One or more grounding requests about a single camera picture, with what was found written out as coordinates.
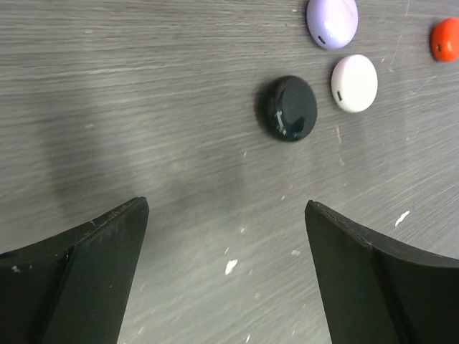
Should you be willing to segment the orange earbud case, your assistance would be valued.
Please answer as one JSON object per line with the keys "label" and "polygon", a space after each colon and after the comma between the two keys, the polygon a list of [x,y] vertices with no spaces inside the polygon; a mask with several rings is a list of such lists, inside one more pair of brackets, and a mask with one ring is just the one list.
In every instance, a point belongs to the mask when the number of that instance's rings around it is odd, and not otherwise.
{"label": "orange earbud case", "polygon": [[432,56],[439,62],[453,62],[458,59],[459,19],[450,17],[439,22],[430,35]]}

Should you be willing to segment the white earbud case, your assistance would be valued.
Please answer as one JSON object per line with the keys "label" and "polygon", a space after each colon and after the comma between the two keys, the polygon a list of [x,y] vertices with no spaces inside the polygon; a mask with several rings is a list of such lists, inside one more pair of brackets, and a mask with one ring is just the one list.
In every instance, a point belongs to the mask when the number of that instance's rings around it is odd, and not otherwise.
{"label": "white earbud case", "polygon": [[372,61],[353,54],[341,59],[331,75],[331,93],[345,112],[360,113],[369,108],[377,96],[378,76]]}

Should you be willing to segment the black earbud case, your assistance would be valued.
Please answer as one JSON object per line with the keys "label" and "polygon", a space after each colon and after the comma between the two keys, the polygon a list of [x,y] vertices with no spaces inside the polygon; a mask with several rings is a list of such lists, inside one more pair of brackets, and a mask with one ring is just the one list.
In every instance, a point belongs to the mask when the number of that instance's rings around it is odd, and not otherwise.
{"label": "black earbud case", "polygon": [[272,137],[293,143],[311,134],[318,117],[318,106],[311,86],[304,79],[286,75],[260,88],[256,113]]}

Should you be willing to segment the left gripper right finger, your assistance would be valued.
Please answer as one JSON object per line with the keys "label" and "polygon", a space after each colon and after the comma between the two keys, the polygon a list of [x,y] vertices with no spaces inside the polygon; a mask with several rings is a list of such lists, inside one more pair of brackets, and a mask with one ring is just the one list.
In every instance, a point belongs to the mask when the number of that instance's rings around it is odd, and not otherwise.
{"label": "left gripper right finger", "polygon": [[332,343],[457,343],[458,260],[309,201],[306,232]]}

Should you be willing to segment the purple earbud case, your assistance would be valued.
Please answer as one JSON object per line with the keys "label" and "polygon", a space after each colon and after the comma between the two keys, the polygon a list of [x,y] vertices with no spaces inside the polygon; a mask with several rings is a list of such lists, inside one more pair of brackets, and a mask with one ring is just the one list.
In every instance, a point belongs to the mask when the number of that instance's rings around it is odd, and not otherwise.
{"label": "purple earbud case", "polygon": [[348,45],[359,24],[354,0],[310,0],[306,24],[314,42],[322,49],[340,49]]}

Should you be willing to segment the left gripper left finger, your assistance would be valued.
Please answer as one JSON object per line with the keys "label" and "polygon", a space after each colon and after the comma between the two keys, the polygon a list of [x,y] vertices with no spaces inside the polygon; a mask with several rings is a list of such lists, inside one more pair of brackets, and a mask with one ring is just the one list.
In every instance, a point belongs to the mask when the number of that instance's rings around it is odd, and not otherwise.
{"label": "left gripper left finger", "polygon": [[117,343],[148,214],[135,197],[1,254],[1,342]]}

